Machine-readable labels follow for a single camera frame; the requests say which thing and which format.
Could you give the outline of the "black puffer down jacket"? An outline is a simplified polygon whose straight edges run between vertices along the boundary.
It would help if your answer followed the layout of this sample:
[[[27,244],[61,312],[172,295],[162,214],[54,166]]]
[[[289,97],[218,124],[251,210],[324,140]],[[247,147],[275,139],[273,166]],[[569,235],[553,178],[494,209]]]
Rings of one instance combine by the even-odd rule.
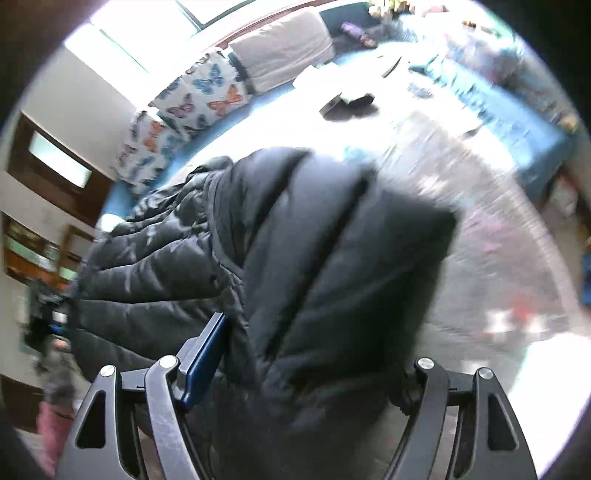
[[[144,198],[71,291],[76,362],[144,368],[231,326],[188,433],[215,479],[372,479],[454,213],[304,149],[216,158]]]

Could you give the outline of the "wooden display cabinet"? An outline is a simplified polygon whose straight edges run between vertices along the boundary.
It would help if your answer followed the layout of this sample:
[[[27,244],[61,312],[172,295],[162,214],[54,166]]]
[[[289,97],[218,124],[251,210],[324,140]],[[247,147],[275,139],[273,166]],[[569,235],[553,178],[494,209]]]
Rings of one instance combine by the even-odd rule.
[[[79,265],[94,241],[93,235],[66,225],[61,240],[54,243],[5,212],[2,227],[5,273],[23,284],[40,280],[60,291],[76,278]]]

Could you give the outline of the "dark brown wooden door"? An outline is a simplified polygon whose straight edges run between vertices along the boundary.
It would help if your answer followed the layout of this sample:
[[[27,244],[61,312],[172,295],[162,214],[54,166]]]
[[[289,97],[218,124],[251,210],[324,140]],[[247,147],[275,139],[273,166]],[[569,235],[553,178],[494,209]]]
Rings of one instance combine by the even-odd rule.
[[[89,171],[82,186],[44,163],[30,147],[40,138]],[[54,206],[83,223],[93,226],[101,213],[113,181],[64,146],[23,112],[19,113],[10,147],[8,174]]]

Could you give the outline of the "left butterfly pillow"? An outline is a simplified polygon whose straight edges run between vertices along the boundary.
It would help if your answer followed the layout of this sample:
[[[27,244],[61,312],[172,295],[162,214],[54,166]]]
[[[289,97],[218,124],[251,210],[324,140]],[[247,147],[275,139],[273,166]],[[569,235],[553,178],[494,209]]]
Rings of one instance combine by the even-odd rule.
[[[119,148],[114,172],[135,197],[142,196],[184,145],[183,138],[147,111],[132,120]]]

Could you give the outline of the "butterfly pillow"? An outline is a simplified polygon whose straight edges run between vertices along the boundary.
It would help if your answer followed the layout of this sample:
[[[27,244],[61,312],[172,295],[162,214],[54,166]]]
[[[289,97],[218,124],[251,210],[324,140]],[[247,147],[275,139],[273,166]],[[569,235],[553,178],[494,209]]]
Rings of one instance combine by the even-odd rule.
[[[142,196],[184,145],[183,138],[147,111],[132,120],[119,148],[114,172],[135,197]]]
[[[206,51],[165,87],[149,106],[185,142],[249,104],[249,88],[221,49]]]

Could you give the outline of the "right butterfly pillow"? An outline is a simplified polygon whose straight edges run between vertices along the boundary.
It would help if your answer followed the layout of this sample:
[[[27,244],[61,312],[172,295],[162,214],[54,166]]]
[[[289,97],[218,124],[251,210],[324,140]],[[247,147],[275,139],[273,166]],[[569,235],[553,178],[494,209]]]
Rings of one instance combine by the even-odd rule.
[[[221,49],[206,51],[165,87],[149,106],[185,142],[249,104],[249,88]]]

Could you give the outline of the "green framed window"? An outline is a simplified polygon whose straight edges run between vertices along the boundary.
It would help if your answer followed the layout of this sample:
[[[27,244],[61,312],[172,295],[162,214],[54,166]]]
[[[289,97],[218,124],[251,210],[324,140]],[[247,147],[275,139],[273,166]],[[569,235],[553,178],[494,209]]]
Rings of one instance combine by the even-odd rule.
[[[108,1],[64,41],[79,58],[102,58],[113,48],[149,71],[169,50],[248,6],[248,1]]]

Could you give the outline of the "grey star-pattern mattress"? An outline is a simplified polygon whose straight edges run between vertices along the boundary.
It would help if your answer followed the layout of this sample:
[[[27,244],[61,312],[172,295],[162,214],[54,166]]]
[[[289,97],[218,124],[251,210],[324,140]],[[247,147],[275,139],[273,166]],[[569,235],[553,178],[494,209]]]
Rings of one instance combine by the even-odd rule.
[[[291,149],[370,168],[386,187],[454,213],[454,238],[411,354],[465,373],[488,367],[520,406],[575,390],[568,363],[584,357],[588,342],[573,331],[522,192],[422,116],[418,133],[424,151],[407,146],[381,165]]]

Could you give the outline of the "white remote control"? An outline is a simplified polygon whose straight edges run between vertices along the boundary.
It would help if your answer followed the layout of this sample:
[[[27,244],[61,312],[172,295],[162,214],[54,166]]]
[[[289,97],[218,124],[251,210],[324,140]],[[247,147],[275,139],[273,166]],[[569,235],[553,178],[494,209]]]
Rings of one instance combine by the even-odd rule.
[[[366,93],[363,95],[345,95],[343,93],[335,96],[327,104],[322,106],[320,114],[326,116],[332,112],[358,112],[374,103],[375,96]]]

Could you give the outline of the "plain white pillow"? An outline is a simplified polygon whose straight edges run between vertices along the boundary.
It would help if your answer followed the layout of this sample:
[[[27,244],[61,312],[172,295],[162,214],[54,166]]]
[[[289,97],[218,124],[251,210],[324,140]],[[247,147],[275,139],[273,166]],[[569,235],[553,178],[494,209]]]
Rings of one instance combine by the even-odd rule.
[[[312,7],[297,10],[229,43],[257,94],[294,80],[335,57],[332,37]]]

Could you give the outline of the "black remote control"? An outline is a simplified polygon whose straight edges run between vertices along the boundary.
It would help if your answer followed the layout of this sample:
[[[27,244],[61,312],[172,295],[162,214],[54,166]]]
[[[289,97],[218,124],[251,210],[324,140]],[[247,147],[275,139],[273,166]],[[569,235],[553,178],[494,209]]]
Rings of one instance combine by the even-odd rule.
[[[390,75],[392,75],[394,73],[394,71],[396,71],[396,69],[398,68],[398,66],[401,63],[401,60],[403,59],[402,56],[399,56],[398,59],[396,61],[394,61],[393,65],[390,66],[383,74],[382,74],[382,78],[386,79],[388,78]]]

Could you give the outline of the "purple small item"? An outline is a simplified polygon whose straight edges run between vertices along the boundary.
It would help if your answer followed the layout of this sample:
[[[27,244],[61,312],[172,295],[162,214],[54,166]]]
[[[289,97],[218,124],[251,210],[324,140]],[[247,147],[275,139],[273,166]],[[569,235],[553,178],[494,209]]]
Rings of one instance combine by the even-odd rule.
[[[359,25],[351,22],[342,22],[341,31],[349,38],[363,46],[363,48],[374,49],[378,46],[377,42]]]

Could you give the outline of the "blue bed frame cushion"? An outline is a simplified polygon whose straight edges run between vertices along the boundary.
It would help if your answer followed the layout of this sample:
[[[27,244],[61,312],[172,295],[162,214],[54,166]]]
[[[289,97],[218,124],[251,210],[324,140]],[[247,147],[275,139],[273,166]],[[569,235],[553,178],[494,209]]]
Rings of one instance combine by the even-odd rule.
[[[383,23],[363,2],[315,7],[329,29],[335,57],[308,66],[294,80],[257,94],[245,67],[229,48],[221,49],[242,76],[249,104],[204,130],[178,151],[142,196],[135,197],[120,180],[111,187],[103,215],[128,216],[151,191],[182,181],[197,166],[216,157],[242,159],[260,149],[305,148],[348,163],[384,164],[404,147],[424,151],[418,133],[421,116],[454,137],[468,139],[489,168],[513,176],[531,200],[542,197],[559,167],[569,158],[572,140],[559,126],[544,119],[486,74],[455,59],[474,53],[486,63],[516,68],[516,52],[458,28],[454,35],[421,36],[411,42],[406,23]],[[363,48],[341,31],[342,22],[363,28],[378,44]],[[382,74],[402,56],[388,78]],[[320,114],[339,94],[375,96],[358,112]]]

